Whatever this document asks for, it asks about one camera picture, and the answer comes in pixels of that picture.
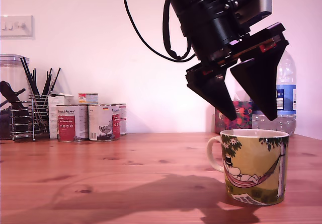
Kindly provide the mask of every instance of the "light switch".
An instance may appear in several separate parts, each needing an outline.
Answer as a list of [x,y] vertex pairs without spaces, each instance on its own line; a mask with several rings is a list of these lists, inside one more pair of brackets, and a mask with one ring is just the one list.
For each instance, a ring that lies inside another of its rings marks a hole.
[[6,29],[6,23],[4,21],[1,21],[1,29]]
[[6,22],[7,29],[12,29],[12,22]]
[[23,29],[23,28],[25,28],[25,26],[26,26],[25,22],[18,22],[19,28]]
[[1,16],[1,33],[3,37],[32,37],[32,16]]

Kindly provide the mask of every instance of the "hammock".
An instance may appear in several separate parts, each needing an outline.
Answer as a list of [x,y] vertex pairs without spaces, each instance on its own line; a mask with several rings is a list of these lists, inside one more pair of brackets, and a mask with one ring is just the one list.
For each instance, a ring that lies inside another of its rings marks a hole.
[[224,165],[224,169],[225,169],[225,173],[226,173],[226,176],[228,178],[228,180],[234,185],[234,186],[237,186],[239,188],[250,188],[250,187],[254,187],[254,186],[257,186],[261,183],[263,183],[265,180],[268,179],[268,177],[270,177],[274,171],[275,171],[275,168],[278,164],[278,161],[279,159],[281,158],[281,156],[278,157],[278,159],[275,161],[275,163],[271,166],[271,168],[262,176],[258,179],[258,183],[254,183],[253,181],[242,181],[242,180],[238,180],[236,179],[235,177],[233,177],[229,171],[227,170],[226,166]]

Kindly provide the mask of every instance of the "mug handle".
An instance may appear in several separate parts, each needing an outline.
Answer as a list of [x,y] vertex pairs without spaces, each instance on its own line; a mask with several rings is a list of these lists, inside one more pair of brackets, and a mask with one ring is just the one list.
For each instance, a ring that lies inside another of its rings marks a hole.
[[211,166],[220,172],[223,172],[223,166],[220,166],[217,161],[214,159],[212,155],[212,146],[215,142],[220,142],[220,136],[213,137],[208,141],[208,146],[207,146],[207,156],[210,161]]

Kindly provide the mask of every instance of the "red patterned box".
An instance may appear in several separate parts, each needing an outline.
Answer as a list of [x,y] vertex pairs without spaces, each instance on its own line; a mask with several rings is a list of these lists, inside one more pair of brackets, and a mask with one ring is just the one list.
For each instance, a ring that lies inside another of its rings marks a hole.
[[215,132],[220,133],[224,130],[229,129],[251,129],[252,128],[252,102],[233,102],[237,119],[235,121],[230,121],[221,112],[215,109]]

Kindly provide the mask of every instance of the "chicken illustration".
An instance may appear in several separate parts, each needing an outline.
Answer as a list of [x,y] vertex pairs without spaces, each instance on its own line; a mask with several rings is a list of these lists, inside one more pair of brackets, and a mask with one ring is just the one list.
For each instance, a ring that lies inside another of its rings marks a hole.
[[113,121],[112,120],[110,120],[110,122],[109,122],[109,125],[107,125],[107,126],[103,126],[103,127],[101,127],[101,126],[99,126],[99,130],[103,133],[103,134],[109,134],[109,132],[111,132],[112,131],[112,126],[113,126]]

